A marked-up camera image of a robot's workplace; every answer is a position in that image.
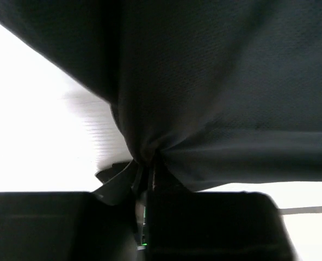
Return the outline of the black t shirt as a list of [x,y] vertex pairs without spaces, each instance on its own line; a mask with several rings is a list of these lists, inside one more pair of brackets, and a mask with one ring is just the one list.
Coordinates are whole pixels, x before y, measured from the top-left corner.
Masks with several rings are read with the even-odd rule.
[[322,182],[322,1],[0,1],[0,24],[109,102],[143,166]]

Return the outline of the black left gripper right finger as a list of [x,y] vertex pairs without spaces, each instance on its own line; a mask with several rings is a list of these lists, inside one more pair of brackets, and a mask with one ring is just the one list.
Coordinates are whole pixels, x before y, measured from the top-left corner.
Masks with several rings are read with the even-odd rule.
[[161,163],[148,180],[147,260],[297,260],[273,200],[257,192],[192,192]]

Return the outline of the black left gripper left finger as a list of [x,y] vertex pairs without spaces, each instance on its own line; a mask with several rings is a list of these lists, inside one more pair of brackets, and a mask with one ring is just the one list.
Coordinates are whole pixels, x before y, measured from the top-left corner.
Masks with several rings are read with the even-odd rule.
[[0,192],[0,260],[136,260],[136,162],[94,192]]

